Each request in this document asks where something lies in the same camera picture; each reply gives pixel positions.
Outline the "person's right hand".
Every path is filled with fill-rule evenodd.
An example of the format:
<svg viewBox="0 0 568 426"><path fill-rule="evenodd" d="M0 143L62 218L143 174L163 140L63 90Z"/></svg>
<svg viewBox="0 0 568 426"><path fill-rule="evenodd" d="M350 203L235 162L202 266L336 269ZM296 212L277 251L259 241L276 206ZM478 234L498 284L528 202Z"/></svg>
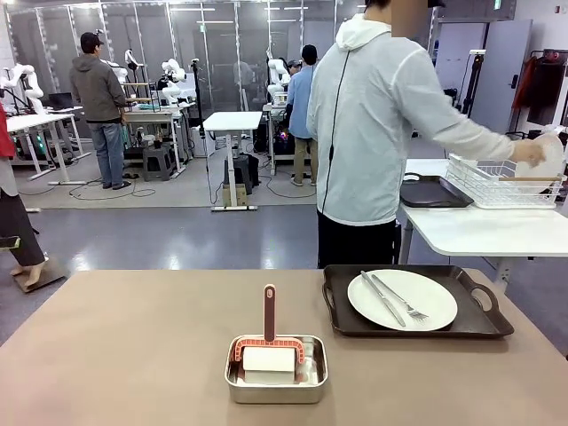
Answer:
<svg viewBox="0 0 568 426"><path fill-rule="evenodd" d="M513 154L509 157L512 162L526 162L530 167L536 167L546 160L541 143L536 140L521 139L514 143Z"/></svg>

